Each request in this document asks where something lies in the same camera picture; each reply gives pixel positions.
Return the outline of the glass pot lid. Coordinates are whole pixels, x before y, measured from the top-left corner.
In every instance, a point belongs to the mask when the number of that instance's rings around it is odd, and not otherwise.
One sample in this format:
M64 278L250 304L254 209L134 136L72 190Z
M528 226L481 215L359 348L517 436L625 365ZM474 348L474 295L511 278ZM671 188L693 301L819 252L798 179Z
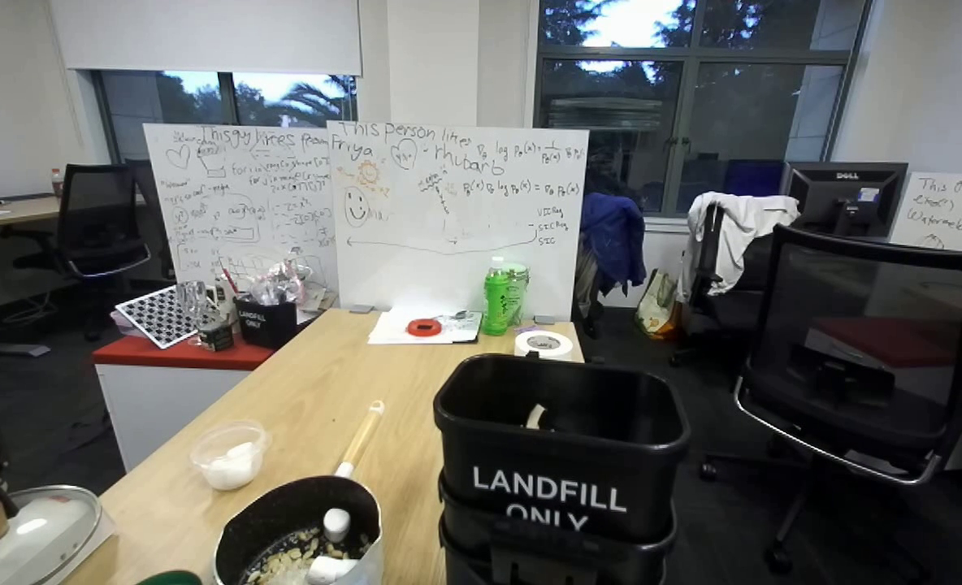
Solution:
M14 490L0 535L0 585L62 585L114 533L95 490L41 484Z

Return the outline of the green soap bottle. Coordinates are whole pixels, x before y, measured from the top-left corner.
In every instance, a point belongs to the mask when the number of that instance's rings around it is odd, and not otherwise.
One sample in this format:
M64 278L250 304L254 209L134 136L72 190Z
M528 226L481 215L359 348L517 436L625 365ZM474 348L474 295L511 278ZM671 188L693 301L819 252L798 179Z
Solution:
M483 315L481 315L483 334L508 334L521 322L525 287L528 287L525 267L508 264L502 255L491 260L483 277Z

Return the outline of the left whiteboard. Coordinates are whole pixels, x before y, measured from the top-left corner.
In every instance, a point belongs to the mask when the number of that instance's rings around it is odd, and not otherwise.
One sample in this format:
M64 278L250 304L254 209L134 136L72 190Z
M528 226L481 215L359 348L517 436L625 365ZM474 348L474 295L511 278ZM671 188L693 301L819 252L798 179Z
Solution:
M179 283L250 283L293 260L337 287L324 130L147 122L143 136Z

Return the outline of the white jacket on chair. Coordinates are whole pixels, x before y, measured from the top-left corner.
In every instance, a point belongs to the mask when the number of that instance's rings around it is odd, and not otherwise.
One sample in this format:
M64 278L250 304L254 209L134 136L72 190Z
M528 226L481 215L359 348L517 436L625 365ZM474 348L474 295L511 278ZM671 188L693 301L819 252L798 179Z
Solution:
M721 209L721 231L704 225L704 215ZM745 251L767 236L777 225L792 225L798 201L792 196L730 196L701 190L688 204L688 252L697 252L704 241L717 245L713 295L730 292L745 277Z

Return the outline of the white window blind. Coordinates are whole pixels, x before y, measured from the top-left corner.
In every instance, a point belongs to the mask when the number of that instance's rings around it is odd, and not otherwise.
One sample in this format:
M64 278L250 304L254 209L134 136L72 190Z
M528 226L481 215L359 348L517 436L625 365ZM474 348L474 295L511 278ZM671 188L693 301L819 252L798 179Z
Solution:
M62 60L109 71L357 73L357 0L49 0Z

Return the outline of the computer monitor right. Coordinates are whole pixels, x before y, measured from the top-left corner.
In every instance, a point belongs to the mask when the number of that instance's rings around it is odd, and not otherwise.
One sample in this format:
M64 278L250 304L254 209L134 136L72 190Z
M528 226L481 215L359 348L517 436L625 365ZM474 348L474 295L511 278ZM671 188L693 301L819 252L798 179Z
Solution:
M797 226L832 236L886 236L902 190L902 161L792 161L785 190Z

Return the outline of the clear plastic container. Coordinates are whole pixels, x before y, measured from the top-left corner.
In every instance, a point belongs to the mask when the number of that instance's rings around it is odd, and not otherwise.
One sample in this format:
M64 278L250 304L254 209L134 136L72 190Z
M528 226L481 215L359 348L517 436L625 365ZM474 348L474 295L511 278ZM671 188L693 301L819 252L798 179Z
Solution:
M271 436L264 426L220 426L198 438L190 468L213 490L237 490L259 473Z

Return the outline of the white tape roll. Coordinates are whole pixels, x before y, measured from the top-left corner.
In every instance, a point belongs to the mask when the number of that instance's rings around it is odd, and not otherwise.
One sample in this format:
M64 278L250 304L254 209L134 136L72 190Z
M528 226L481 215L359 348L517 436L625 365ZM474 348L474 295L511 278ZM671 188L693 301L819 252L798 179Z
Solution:
M570 361L572 349L575 344L564 334L546 328L528 328L514 336L517 356Z

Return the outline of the black landfill bin stack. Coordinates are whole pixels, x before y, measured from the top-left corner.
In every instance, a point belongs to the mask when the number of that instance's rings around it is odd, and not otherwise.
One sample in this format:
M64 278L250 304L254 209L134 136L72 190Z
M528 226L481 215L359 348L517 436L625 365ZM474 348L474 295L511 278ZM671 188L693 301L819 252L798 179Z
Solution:
M652 373L483 353L431 400L449 585L663 585L688 449Z

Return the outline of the white paper sheet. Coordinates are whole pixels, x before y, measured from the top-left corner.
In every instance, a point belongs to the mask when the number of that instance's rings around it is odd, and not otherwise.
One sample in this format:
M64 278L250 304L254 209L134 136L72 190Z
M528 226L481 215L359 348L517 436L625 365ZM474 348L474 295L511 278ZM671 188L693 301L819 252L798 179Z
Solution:
M479 310L380 310L371 328L371 344L472 344L481 331Z

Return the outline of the small black landfill bin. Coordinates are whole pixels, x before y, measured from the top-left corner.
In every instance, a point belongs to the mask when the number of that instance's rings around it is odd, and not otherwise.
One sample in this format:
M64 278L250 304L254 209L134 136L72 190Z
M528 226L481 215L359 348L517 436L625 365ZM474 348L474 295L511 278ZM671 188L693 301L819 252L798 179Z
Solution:
M239 336L258 348L281 348L294 334L294 304L237 301Z

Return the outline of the blue jacket on chair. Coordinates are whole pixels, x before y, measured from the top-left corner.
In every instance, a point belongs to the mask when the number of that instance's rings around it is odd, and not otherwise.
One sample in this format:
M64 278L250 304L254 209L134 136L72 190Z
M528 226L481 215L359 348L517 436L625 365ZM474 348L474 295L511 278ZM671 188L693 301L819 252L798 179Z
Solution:
M601 292L643 283L643 212L635 199L589 190L580 201L580 243L599 264Z

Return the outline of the dark green plastic cup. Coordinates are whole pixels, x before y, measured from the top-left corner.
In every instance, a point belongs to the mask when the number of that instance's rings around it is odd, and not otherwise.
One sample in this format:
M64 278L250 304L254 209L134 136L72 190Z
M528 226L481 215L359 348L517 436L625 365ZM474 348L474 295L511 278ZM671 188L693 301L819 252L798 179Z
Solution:
M147 575L136 585L202 585L202 577L187 567L168 567L168 572Z

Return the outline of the black mesh office chair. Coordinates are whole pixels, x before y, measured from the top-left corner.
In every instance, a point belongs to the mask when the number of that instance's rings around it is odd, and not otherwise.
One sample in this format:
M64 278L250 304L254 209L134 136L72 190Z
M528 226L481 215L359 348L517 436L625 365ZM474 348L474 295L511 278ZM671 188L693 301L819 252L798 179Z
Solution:
M962 436L962 251L777 226L757 331L730 404L798 462L797 498L762 547L785 540L819 482L929 484Z

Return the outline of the large whiteboard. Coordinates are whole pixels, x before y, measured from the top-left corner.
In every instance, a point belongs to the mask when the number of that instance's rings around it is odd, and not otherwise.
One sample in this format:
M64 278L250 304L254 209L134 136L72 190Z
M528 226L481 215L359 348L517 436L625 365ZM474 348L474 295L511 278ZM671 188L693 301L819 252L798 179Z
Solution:
M494 264L523 267L528 315L572 310L584 130L332 122L337 295L481 309Z

